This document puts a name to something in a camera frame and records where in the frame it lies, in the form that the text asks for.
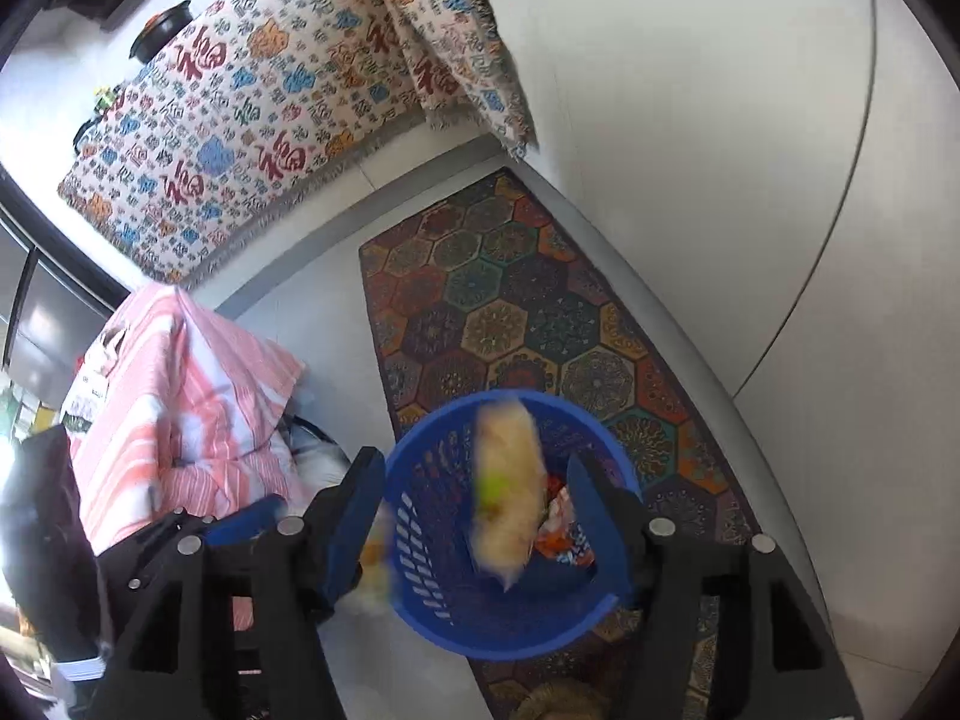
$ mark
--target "blanket with chinese characters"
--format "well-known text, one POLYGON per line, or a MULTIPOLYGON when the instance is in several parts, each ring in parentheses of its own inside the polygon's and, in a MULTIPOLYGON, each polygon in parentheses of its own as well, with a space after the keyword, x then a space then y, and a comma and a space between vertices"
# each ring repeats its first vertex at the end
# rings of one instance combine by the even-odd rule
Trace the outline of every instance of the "blanket with chinese characters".
POLYGON ((59 194, 190 288, 323 181, 424 120, 532 125, 486 0, 217 0, 88 130, 59 194))

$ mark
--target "laundry basket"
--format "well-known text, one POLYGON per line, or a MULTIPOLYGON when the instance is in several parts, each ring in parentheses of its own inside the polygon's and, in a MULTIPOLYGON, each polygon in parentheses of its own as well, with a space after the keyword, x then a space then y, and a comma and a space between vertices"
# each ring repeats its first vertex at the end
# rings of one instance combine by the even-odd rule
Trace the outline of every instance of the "laundry basket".
POLYGON ((474 425, 481 406, 505 399, 520 399, 533 415, 550 474, 565 478, 573 452, 592 455, 614 483, 640 494, 630 461, 607 429, 583 409, 541 392, 477 392, 425 416, 403 437, 387 460, 384 495, 395 514, 395 609, 440 647, 488 661, 559 649, 617 603, 592 569, 568 569, 581 572, 583 580, 573 584, 560 581, 531 591, 521 578, 504 591, 498 579, 474 565, 469 550, 474 425))

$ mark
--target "hexagon pattern rug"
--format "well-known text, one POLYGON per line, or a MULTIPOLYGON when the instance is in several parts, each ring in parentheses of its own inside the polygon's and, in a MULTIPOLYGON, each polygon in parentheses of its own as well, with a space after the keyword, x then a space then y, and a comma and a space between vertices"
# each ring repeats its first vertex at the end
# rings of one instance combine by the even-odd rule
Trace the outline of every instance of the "hexagon pattern rug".
MULTIPOLYGON (((397 438, 431 410, 494 388, 587 409, 626 449, 649 509, 693 536, 741 543, 755 519, 676 378, 606 279, 510 170, 498 170, 360 248, 380 374, 397 438)), ((685 717, 703 716, 716 605, 702 603, 685 717)), ((472 661, 496 720, 542 683, 610 696, 638 614, 618 610, 568 648, 472 661)))

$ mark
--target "pink striped cloth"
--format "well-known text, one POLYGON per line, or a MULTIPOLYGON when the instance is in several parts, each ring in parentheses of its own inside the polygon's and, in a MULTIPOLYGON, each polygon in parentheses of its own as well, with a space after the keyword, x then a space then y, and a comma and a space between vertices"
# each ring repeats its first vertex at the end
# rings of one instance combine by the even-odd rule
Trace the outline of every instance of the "pink striped cloth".
POLYGON ((270 493, 302 502, 277 432, 302 362, 158 284, 124 301, 85 360, 119 330, 103 409, 71 435, 95 554, 178 506, 219 518, 270 493))

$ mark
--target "white tile floor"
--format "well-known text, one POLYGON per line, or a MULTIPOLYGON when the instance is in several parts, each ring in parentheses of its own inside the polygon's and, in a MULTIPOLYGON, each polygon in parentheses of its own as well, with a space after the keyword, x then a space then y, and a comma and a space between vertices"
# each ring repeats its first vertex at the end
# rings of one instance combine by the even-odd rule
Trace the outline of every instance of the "white tile floor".
POLYGON ((865 720, 899 720, 930 676, 848 653, 841 658, 865 720))
MULTIPOLYGON (((309 366, 296 411, 315 421, 352 456, 373 445, 389 453, 394 434, 368 325, 358 250, 373 236, 505 164, 568 230, 640 322, 690 394, 733 467, 764 531, 791 560, 821 605, 816 576, 795 523, 765 460, 726 392, 654 295, 568 201, 525 165, 504 156, 440 180, 316 259, 248 308, 243 327, 290 349, 309 366)), ((322 632, 330 669, 350 720, 432 720, 457 707, 462 720, 488 711, 467 661, 421 640, 392 613, 338 614, 322 632)))

